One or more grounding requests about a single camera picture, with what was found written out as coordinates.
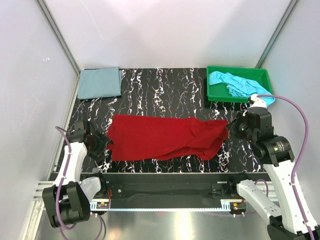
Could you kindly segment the red t shirt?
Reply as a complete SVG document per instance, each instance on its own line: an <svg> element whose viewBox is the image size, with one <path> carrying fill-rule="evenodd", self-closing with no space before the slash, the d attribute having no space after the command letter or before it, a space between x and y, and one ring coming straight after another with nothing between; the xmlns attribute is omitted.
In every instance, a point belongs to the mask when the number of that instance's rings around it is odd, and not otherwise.
<svg viewBox="0 0 320 240"><path fill-rule="evenodd" d="M227 120L116 114L108 128L113 161L139 161L195 155L212 159L228 138Z"/></svg>

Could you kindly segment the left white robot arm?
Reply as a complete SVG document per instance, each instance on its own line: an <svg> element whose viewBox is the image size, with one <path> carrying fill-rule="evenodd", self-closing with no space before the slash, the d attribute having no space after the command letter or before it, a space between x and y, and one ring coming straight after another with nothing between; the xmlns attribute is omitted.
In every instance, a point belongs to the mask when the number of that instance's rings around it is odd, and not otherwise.
<svg viewBox="0 0 320 240"><path fill-rule="evenodd" d="M94 173L80 179L84 159L101 161L111 140L99 132L88 120L74 123L73 132L56 128L65 140L64 157L52 186L42 191L50 225L53 228L71 229L90 218L90 203L94 197L103 198L108 186L102 174Z"/></svg>

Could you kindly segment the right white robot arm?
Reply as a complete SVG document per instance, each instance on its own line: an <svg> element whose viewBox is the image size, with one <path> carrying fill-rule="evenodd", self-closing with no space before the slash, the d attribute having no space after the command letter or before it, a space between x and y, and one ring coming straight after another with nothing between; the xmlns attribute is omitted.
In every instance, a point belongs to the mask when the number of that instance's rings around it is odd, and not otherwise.
<svg viewBox="0 0 320 240"><path fill-rule="evenodd" d="M263 107L238 111L230 132L247 140L266 170L278 205L262 193L246 173L229 178L227 193L243 198L265 221L272 240L318 240L320 226L313 218L294 173L294 154L288 140L274 133L272 115Z"/></svg>

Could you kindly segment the green plastic bin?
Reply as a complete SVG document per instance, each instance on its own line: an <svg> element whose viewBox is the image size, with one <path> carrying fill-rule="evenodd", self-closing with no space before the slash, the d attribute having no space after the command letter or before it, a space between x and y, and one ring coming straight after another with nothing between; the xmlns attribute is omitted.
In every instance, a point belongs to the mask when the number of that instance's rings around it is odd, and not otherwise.
<svg viewBox="0 0 320 240"><path fill-rule="evenodd" d="M244 104L253 94L273 94L268 71L263 68L208 66L206 79L211 102Z"/></svg>

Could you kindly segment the crumpled cyan t shirt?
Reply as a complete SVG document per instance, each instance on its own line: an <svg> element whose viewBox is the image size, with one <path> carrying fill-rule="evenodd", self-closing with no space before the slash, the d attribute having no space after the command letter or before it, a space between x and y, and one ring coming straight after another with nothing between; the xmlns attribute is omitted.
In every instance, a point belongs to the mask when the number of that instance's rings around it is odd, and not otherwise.
<svg viewBox="0 0 320 240"><path fill-rule="evenodd" d="M275 98L262 84L253 79L233 75L229 72L213 71L207 76L208 100L212 102L247 104L248 98L253 95L263 95L267 106L271 105Z"/></svg>

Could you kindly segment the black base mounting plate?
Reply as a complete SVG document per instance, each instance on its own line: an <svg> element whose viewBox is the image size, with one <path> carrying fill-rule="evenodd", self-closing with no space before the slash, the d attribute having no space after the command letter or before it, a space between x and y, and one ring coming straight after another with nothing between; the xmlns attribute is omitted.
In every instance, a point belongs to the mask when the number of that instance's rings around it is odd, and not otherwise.
<svg viewBox="0 0 320 240"><path fill-rule="evenodd" d="M237 180L252 179L253 173L101 173L105 181L106 190L113 183L132 186L134 183L152 183L152 186L140 186L139 191L146 193L151 189L160 191L182 189L188 183L192 190L202 190L207 184L226 183L225 193L237 195L235 182Z"/></svg>

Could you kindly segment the folded grey-blue t shirt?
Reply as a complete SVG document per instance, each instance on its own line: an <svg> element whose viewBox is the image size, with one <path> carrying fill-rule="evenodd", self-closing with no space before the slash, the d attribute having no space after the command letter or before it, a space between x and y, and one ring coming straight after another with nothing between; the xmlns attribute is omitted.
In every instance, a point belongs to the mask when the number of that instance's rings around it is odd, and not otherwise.
<svg viewBox="0 0 320 240"><path fill-rule="evenodd" d="M121 96L122 71L118 67L84 69L80 72L77 98L89 100Z"/></svg>

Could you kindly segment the aluminium rail frame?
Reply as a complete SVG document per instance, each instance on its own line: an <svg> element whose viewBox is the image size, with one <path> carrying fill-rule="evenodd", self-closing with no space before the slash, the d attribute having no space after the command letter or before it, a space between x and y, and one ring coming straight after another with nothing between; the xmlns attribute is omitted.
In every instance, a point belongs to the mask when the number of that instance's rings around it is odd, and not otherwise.
<svg viewBox="0 0 320 240"><path fill-rule="evenodd" d="M133 183L132 186L114 182L89 201L93 212L106 211L145 211L145 212L229 212L239 214L248 205L259 207L273 215L282 214L279 201L275 198L275 191L267 192L266 188L255 186L251 195L256 201L237 195L225 193L227 184L212 183L204 189L191 189L188 183L181 189L160 191L160 188L142 192L139 187L152 187L151 182Z"/></svg>

